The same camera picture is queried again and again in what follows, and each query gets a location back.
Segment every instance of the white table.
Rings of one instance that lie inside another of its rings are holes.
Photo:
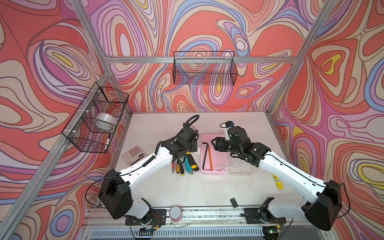
[[[182,124],[197,113],[140,113],[133,114],[124,144],[121,149],[116,171],[124,169],[127,164],[121,155],[139,145],[147,154],[151,154],[159,141],[175,136]],[[279,143],[272,131],[264,112],[230,112],[230,113],[198,113],[200,119],[193,126],[199,134],[220,133],[223,128],[219,124],[233,121],[236,126],[246,130],[252,142],[261,142],[284,157]],[[200,166],[200,155],[193,154]],[[258,169],[252,176],[234,176],[228,173],[203,175],[201,171],[193,175],[186,173],[172,174],[172,165],[163,167],[143,181],[132,195],[145,198],[153,207],[195,207],[195,206],[228,206],[230,199],[235,198],[239,205],[259,205],[267,197],[280,199],[298,199],[302,196],[283,183],[279,190],[272,174]]]

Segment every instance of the wire mesh basket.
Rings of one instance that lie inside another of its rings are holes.
[[[95,91],[91,102],[73,129],[68,130],[70,132],[68,135],[64,134],[65,130],[63,134],[81,152],[106,153],[128,103],[129,95],[112,87],[98,86]]]
[[[233,51],[173,52],[175,85],[235,85],[237,68]]]

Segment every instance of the colorful wall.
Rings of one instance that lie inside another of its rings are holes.
[[[0,0],[0,221],[102,74],[70,0]],[[108,154],[67,148],[13,239],[76,236],[126,120]]]
[[[383,1],[340,1],[273,115],[296,166],[345,182],[340,239],[384,239],[383,39]]]
[[[109,56],[233,50],[296,56],[321,0],[97,0],[86,10]],[[114,64],[132,111],[265,111],[288,64],[239,63],[235,86],[174,86],[173,64]]]

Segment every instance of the black and yellow utility knife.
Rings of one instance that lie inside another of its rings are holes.
[[[188,162],[192,167],[192,170],[197,172],[199,170],[198,165],[196,164],[195,160],[193,159],[191,153],[187,153]]]

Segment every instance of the black mounting plate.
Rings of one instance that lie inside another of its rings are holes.
[[[163,220],[162,225],[164,225],[166,223],[166,215],[167,215],[166,209],[153,209],[152,212],[153,212],[153,215],[157,215],[157,216],[162,218],[162,220]],[[159,223],[161,223],[160,219],[158,217],[152,216],[150,222],[147,225],[157,226],[157,225],[159,225]],[[136,217],[133,217],[133,216],[127,217],[125,219],[125,225],[126,226],[129,226],[129,225],[131,225],[131,226],[144,226],[144,225],[141,225],[141,223],[139,222],[139,219],[137,219]]]
[[[265,223],[259,219],[260,213],[258,211],[259,211],[259,208],[244,209],[244,214],[250,216],[250,217],[247,217],[247,216],[245,217],[247,224]],[[270,223],[285,224],[286,222],[287,221],[285,217],[280,217],[272,220],[272,222]]]

